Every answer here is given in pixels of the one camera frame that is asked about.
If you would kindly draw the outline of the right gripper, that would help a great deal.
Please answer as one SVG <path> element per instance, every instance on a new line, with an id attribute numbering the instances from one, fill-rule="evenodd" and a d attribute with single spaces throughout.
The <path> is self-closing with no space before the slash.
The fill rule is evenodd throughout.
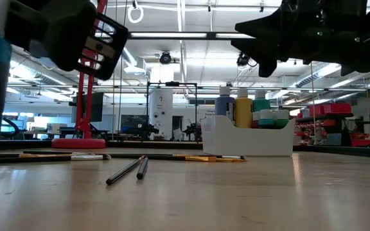
<path id="1" fill-rule="evenodd" d="M 289 58 L 338 64 L 368 64 L 370 32 L 367 0 L 282 0 L 270 15 L 236 23 L 252 39 L 231 45 L 253 59 L 258 75 L 268 78 L 278 60 Z M 258 38 L 276 37 L 276 48 Z"/>

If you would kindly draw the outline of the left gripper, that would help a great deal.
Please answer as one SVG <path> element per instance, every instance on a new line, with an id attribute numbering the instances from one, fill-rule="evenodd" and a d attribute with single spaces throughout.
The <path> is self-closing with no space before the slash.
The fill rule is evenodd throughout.
<path id="1" fill-rule="evenodd" d="M 58 68 L 100 80 L 112 77 L 128 29 L 102 13 L 90 0 L 10 0 L 5 39 Z"/>

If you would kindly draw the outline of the large turquoise paint bottle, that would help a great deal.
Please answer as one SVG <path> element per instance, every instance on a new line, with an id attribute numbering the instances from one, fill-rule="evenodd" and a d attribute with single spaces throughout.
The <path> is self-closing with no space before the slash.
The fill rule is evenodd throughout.
<path id="1" fill-rule="evenodd" d="M 270 101 L 266 98 L 266 91 L 257 90 L 255 92 L 255 98 L 252 101 L 252 110 L 254 112 L 259 112 L 265 109 L 270 109 Z"/>

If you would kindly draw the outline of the large yellow paint bottle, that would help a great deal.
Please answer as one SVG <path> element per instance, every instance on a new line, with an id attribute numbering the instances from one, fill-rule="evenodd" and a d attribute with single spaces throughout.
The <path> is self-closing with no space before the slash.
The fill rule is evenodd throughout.
<path id="1" fill-rule="evenodd" d="M 239 88 L 235 99 L 235 125 L 238 128 L 251 128 L 251 123 L 252 99 L 246 88 Z"/>

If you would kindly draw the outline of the large blue paint bottle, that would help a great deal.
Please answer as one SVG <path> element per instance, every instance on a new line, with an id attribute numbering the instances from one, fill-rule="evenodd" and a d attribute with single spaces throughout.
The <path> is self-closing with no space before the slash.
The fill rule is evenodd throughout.
<path id="1" fill-rule="evenodd" d="M 226 116 L 233 124 L 235 99 L 231 97 L 231 89 L 228 86 L 220 87 L 219 97 L 215 99 L 215 115 Z"/>

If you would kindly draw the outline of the small teal paint bottle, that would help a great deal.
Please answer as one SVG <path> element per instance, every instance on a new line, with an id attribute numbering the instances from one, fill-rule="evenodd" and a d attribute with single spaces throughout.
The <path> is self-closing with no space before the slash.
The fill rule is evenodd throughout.
<path id="1" fill-rule="evenodd" d="M 258 121 L 260 128 L 269 128 L 274 126 L 274 119 L 271 109 L 260 110 L 260 119 Z"/>

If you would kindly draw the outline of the small green paint bottle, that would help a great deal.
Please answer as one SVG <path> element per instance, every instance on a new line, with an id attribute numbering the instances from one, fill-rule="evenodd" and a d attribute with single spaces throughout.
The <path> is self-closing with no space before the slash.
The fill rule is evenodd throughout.
<path id="1" fill-rule="evenodd" d="M 275 110 L 273 111 L 274 126 L 277 129 L 284 128 L 289 122 L 290 112 L 289 110 Z"/>

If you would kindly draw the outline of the black paintbrush yellow band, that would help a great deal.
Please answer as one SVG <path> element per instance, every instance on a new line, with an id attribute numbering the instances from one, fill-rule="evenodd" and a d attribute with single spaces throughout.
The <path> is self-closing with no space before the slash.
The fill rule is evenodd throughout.
<path id="1" fill-rule="evenodd" d="M 71 157 L 72 154 L 19 154 L 19 158 L 52 158 L 52 157 Z"/>

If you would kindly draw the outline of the long black paintbrush gold ferrule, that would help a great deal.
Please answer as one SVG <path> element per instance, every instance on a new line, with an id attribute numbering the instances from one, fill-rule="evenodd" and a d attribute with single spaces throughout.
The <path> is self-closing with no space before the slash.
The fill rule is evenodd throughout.
<path id="1" fill-rule="evenodd" d="M 114 173 L 112 176 L 108 177 L 108 179 L 106 179 L 105 183 L 107 185 L 112 185 L 112 184 L 116 183 L 120 178 L 122 178 L 123 176 L 125 176 L 126 174 L 131 172 L 135 167 L 137 167 L 142 162 L 142 160 L 144 158 L 145 158 L 145 156 L 141 156 L 137 160 L 135 160 L 135 161 L 131 162 L 130 164 L 128 164 L 127 166 L 125 166 L 123 169 L 120 169 L 117 173 Z"/>

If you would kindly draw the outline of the short black paintbrush silver ferrule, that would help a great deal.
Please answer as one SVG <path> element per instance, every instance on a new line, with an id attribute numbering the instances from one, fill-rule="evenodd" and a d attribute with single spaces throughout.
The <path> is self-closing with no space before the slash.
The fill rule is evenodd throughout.
<path id="1" fill-rule="evenodd" d="M 138 180 L 142 180 L 146 174 L 146 170 L 148 167 L 148 157 L 144 157 L 139 165 L 138 172 L 136 174 L 136 178 Z"/>

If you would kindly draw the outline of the thin tan pole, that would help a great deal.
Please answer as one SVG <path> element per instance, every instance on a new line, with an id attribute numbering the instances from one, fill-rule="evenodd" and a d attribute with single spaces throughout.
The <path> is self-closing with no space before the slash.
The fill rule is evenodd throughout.
<path id="1" fill-rule="evenodd" d="M 313 79 L 313 63 L 310 62 L 311 70 L 311 87 L 312 87 L 312 118 L 313 118 L 313 145 L 317 144 L 317 129 L 316 129 L 316 118 L 315 118 L 315 89 L 314 89 L 314 79 Z"/>

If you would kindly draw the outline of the black monitor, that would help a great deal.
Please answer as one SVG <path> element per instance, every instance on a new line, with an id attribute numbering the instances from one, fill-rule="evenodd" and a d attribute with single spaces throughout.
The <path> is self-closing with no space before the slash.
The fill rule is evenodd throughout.
<path id="1" fill-rule="evenodd" d="M 102 92 L 92 94 L 90 122 L 101 122 L 103 111 L 103 97 L 104 94 Z M 69 106 L 71 106 L 72 108 L 71 122 L 76 123 L 77 97 L 72 98 L 72 102 L 69 102 Z"/>

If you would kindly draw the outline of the rack with red bins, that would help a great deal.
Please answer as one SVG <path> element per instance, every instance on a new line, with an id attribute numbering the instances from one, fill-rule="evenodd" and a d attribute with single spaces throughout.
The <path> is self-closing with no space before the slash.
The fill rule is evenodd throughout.
<path id="1" fill-rule="evenodd" d="M 317 144 L 315 146 L 370 147 L 370 135 L 365 132 L 367 124 L 355 117 L 348 103 L 325 103 L 315 105 Z M 301 109 L 295 123 L 296 141 L 300 146 L 313 145 L 312 105 Z"/>

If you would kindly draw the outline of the white plastic bin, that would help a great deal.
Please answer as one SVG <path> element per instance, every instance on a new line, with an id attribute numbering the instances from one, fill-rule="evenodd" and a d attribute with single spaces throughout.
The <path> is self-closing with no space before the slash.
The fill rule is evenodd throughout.
<path id="1" fill-rule="evenodd" d="M 202 121 L 203 152 L 211 155 L 289 157 L 293 153 L 295 121 L 279 130 L 238 128 L 223 115 Z"/>

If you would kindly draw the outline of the black rectangular stand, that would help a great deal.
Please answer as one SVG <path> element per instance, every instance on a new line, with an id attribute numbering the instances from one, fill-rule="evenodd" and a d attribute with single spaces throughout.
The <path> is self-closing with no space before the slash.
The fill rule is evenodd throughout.
<path id="1" fill-rule="evenodd" d="M 189 90 L 191 94 L 195 96 L 197 99 L 198 96 L 198 86 L 196 83 L 181 83 L 177 81 L 168 81 L 168 82 L 148 82 L 146 84 L 146 116 L 148 117 L 148 122 L 150 123 L 149 118 L 149 110 L 150 110 L 150 95 L 155 89 L 172 89 L 174 90 Z M 163 138 L 163 135 L 158 135 L 159 132 L 156 133 L 157 138 Z"/>

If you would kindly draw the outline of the red desk lamp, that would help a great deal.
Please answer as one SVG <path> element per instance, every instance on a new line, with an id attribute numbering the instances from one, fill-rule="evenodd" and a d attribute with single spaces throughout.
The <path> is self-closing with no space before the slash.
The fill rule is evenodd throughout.
<path id="1" fill-rule="evenodd" d="M 74 137 L 53 139 L 52 147 L 54 148 L 98 149 L 106 147 L 107 139 L 105 137 L 93 139 L 91 132 L 94 77 L 101 68 L 98 55 L 103 49 L 103 43 L 95 38 L 99 22 L 99 18 L 95 18 L 90 24 L 75 65 L 75 69 L 79 72 L 78 92 L 76 100 L 70 103 L 71 106 L 76 107 L 73 116 L 75 120 Z"/>

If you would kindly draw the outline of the black background robot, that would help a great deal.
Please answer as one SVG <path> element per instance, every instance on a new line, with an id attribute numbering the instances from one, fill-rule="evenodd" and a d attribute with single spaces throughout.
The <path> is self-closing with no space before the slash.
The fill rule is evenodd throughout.
<path id="1" fill-rule="evenodd" d="M 184 130 L 184 133 L 188 137 L 188 140 L 191 141 L 193 139 L 196 142 L 201 142 L 202 141 L 202 130 L 201 130 L 201 125 L 200 123 L 191 123 L 191 120 L 189 119 L 188 122 L 190 125 L 186 127 Z"/>

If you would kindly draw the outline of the white cylindrical tank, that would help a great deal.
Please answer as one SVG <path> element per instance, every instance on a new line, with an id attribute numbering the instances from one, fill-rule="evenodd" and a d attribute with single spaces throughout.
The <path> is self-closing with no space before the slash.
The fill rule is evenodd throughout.
<path id="1" fill-rule="evenodd" d="M 150 124 L 159 130 L 164 140 L 170 140 L 173 132 L 173 90 L 155 89 L 150 95 Z"/>

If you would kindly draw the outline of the dark wall screen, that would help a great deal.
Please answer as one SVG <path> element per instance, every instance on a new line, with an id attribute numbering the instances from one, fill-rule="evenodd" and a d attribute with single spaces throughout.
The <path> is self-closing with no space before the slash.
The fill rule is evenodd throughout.
<path id="1" fill-rule="evenodd" d="M 122 115 L 121 116 L 121 133 L 136 132 L 143 124 L 148 122 L 146 115 Z"/>

